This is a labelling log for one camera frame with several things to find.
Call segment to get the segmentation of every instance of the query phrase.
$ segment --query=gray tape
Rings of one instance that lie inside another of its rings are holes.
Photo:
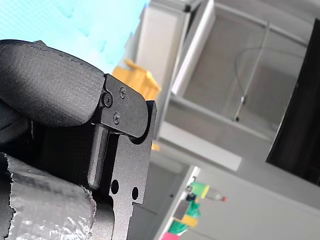
[[[91,193],[13,157],[10,207],[15,210],[7,240],[87,240],[96,203]]]

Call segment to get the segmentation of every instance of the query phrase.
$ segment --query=pink object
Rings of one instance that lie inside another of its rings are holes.
[[[179,236],[166,232],[163,234],[162,240],[179,240]]]

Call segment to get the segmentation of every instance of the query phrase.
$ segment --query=white ceiling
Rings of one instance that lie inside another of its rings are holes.
[[[315,18],[320,17],[320,0],[216,0],[216,2],[269,21],[306,42],[310,38]]]
[[[320,18],[319,0],[259,0],[276,8],[291,13],[296,17],[313,23],[315,18]]]

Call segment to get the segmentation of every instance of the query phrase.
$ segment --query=white wall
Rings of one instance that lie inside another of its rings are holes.
[[[228,78],[235,55],[243,48],[259,44],[262,37],[259,29],[250,23],[221,16],[218,11],[216,14],[213,29],[184,97],[232,118],[234,106],[237,106],[241,96],[235,78]],[[297,80],[305,49],[272,34],[267,40],[267,46],[299,57],[288,54],[279,56],[270,52],[263,54],[249,91],[248,103],[240,115],[240,123],[273,138]],[[251,61],[251,57],[242,60],[239,64],[240,76],[241,80],[246,80],[246,71],[250,69],[246,63]],[[271,142],[218,120],[188,112],[172,102],[166,121],[241,156],[242,163],[235,176],[300,202],[305,205],[306,211],[320,210],[319,187],[265,163]]]
[[[320,236],[320,215],[263,188],[247,184],[226,172],[202,170],[198,181],[218,189],[226,202],[204,199],[195,231],[217,240],[315,240]],[[186,232],[182,240],[208,239]]]

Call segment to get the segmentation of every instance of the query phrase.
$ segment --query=black padded strap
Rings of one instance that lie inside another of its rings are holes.
[[[104,73],[65,52],[0,40],[0,99],[46,126],[87,122],[98,105]]]

